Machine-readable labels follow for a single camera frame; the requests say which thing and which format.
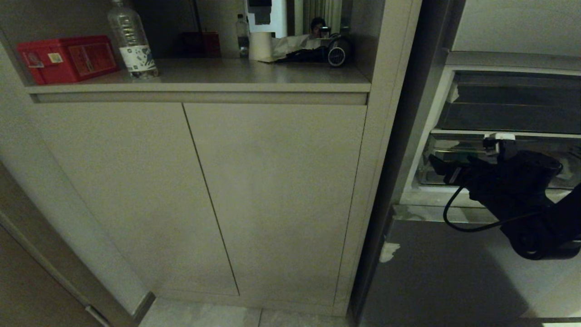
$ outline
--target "door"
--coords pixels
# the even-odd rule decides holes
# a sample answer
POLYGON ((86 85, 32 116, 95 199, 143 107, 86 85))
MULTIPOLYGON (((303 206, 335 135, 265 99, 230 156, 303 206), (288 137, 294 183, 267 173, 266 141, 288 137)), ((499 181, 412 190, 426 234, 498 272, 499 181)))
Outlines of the door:
POLYGON ((241 296, 332 305, 366 107, 184 106, 241 296))
POLYGON ((101 326, 0 226, 0 327, 101 326))
POLYGON ((29 115, 158 296, 238 295, 181 104, 42 104, 29 115))

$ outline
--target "wire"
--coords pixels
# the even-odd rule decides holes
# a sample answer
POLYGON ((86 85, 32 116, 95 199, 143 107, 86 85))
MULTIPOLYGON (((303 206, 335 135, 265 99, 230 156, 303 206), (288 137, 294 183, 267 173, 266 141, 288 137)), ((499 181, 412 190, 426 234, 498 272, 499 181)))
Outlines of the wire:
POLYGON ((454 195, 452 195, 452 197, 450 198, 450 200, 448 200, 448 203, 444 207, 444 222, 448 226, 452 227, 455 230, 459 230, 459 231, 464 232, 464 233, 476 233, 476 232, 481 232, 483 230, 495 228, 497 226, 501 226, 501 225, 504 225, 504 224, 509 223, 509 222, 517 221, 519 219, 526 218, 526 217, 530 217, 530 216, 534 216, 534 215, 537 215, 538 214, 538 212, 533 212, 531 214, 524 214, 524 215, 512 217, 512 218, 509 218, 509 219, 506 219, 506 220, 503 220, 503 221, 498 221, 498 222, 491 223, 491 224, 488 224, 488 225, 485 225, 485 226, 481 226, 481 227, 477 227, 477 228, 462 228, 462 227, 458 227, 458 226, 454 225, 453 223, 451 223, 448 220, 448 210, 450 209, 450 206, 452 205, 452 202, 454 202, 454 199, 456 199, 456 197, 458 196, 458 194, 460 194, 460 191, 462 191, 463 189, 464 189, 464 185, 460 186, 458 188, 458 190, 456 190, 456 192, 454 192, 454 195))

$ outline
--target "red object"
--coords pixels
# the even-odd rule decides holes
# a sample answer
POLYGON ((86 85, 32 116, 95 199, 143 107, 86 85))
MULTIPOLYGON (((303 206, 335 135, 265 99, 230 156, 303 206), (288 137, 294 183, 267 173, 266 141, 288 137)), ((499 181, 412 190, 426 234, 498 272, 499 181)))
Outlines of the red object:
POLYGON ((105 35, 20 43, 18 52, 38 84, 73 83, 119 70, 105 35))

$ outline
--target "door frame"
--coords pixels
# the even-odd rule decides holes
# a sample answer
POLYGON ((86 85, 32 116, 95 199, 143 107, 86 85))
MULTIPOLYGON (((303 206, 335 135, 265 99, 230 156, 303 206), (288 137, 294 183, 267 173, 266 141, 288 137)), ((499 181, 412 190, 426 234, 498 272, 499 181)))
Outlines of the door frame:
POLYGON ((155 296, 132 317, 75 255, 0 161, 0 225, 85 308, 113 327, 138 327, 155 296))

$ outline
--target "curtain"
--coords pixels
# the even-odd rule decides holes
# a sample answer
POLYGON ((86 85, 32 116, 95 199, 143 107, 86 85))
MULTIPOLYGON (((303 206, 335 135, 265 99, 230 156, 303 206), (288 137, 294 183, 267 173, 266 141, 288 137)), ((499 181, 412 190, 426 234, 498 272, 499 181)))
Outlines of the curtain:
POLYGON ((304 0, 303 1, 303 32, 311 32, 311 21, 315 17, 323 17, 331 33, 341 30, 342 0, 304 0))

